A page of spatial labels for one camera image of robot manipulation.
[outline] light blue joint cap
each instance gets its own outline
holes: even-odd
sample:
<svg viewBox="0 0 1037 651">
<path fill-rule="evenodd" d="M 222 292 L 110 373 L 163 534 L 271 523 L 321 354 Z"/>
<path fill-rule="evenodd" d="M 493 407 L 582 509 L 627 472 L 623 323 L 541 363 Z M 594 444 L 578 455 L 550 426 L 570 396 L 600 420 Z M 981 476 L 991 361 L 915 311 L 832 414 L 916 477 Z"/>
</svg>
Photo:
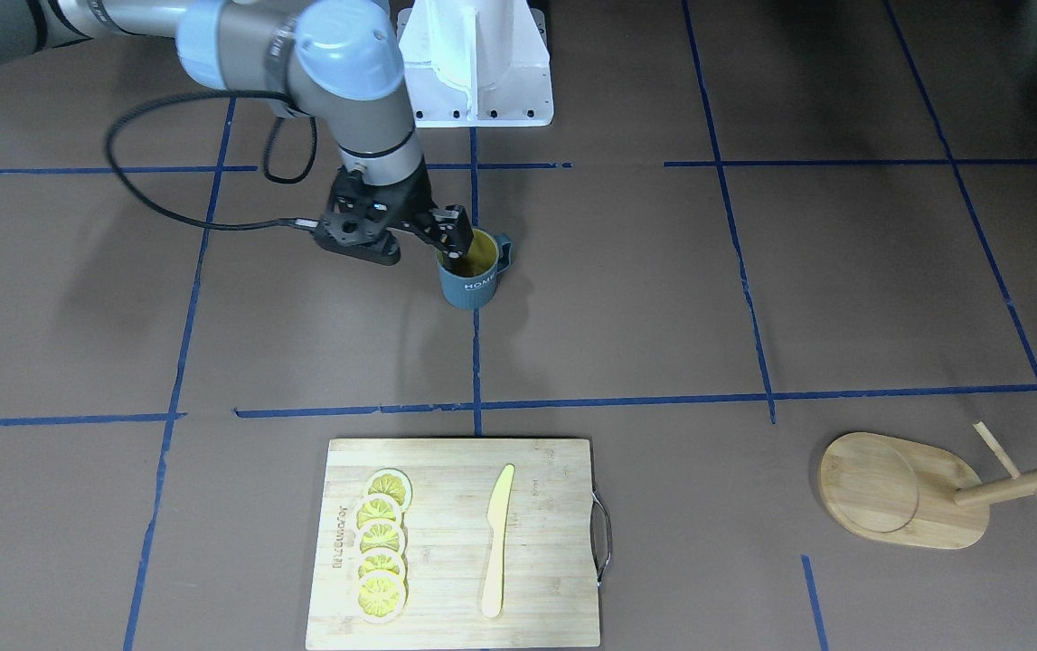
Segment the light blue joint cap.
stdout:
<svg viewBox="0 0 1037 651">
<path fill-rule="evenodd" d="M 176 55 L 188 77 L 218 90 L 225 89 L 221 76 L 221 49 L 217 29 L 228 0 L 193 0 L 176 24 Z"/>
<path fill-rule="evenodd" d="M 405 77 L 390 16 L 370 0 L 320 0 L 298 20 L 298 62 L 316 85 L 347 100 L 389 95 Z"/>
</svg>

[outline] white bracket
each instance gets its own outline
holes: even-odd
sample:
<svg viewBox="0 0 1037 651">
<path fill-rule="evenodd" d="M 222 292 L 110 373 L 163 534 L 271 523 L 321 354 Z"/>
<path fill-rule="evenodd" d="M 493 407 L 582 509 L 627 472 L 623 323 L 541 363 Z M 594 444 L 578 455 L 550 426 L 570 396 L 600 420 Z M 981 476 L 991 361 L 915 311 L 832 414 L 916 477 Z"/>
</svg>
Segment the white bracket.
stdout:
<svg viewBox="0 0 1037 651">
<path fill-rule="evenodd" d="M 398 13 L 398 46 L 420 128 L 554 117 L 546 17 L 524 0 L 418 0 Z"/>
</svg>

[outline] cutting board handle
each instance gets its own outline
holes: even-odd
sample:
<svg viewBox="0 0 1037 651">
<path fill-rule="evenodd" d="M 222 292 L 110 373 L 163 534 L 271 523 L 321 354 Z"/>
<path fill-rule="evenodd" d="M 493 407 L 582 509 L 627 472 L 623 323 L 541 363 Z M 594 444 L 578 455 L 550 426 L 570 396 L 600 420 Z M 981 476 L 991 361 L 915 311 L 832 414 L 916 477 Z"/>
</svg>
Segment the cutting board handle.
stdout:
<svg viewBox="0 0 1037 651">
<path fill-rule="evenodd" d="M 599 499 L 599 496 L 597 496 L 597 491 L 591 491 L 591 498 L 594 500 L 591 511 L 594 510 L 594 506 L 597 506 L 597 510 L 599 510 L 602 514 L 602 531 L 606 536 L 606 539 L 602 541 L 602 548 L 606 548 L 606 560 L 601 561 L 601 563 L 597 561 L 597 553 L 594 551 L 594 539 L 593 536 L 591 536 L 591 550 L 594 553 L 594 572 L 596 573 L 596 584 L 599 588 L 602 588 L 602 574 L 605 574 L 606 569 L 610 567 L 610 560 L 613 557 L 612 548 L 610 547 L 612 544 L 610 543 L 610 540 L 612 540 L 610 538 L 610 514 L 606 511 L 606 505 L 602 504 L 602 500 Z"/>
</svg>

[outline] knife handle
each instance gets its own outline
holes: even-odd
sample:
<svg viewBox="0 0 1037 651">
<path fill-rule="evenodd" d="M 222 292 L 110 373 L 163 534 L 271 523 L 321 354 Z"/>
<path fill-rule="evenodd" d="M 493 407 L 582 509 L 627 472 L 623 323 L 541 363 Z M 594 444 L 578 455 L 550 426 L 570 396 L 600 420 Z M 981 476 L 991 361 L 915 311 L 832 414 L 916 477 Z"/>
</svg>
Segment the knife handle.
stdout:
<svg viewBox="0 0 1037 651">
<path fill-rule="evenodd" d="M 485 565 L 485 584 L 482 586 L 482 614 L 497 618 L 502 613 L 502 551 L 505 548 L 505 529 L 495 529 L 491 543 L 491 559 Z"/>
</svg>

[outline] mug handle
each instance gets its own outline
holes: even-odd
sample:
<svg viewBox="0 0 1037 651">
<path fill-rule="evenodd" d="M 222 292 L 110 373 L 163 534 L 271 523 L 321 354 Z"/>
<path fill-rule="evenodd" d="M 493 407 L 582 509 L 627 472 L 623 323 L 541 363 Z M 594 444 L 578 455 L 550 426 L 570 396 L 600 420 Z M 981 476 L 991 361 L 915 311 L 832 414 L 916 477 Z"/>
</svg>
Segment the mug handle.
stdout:
<svg viewBox="0 0 1037 651">
<path fill-rule="evenodd" d="M 511 243 L 505 233 L 496 235 L 494 239 L 498 243 L 498 273 L 502 273 L 510 268 L 510 250 L 513 248 L 514 243 Z"/>
</svg>

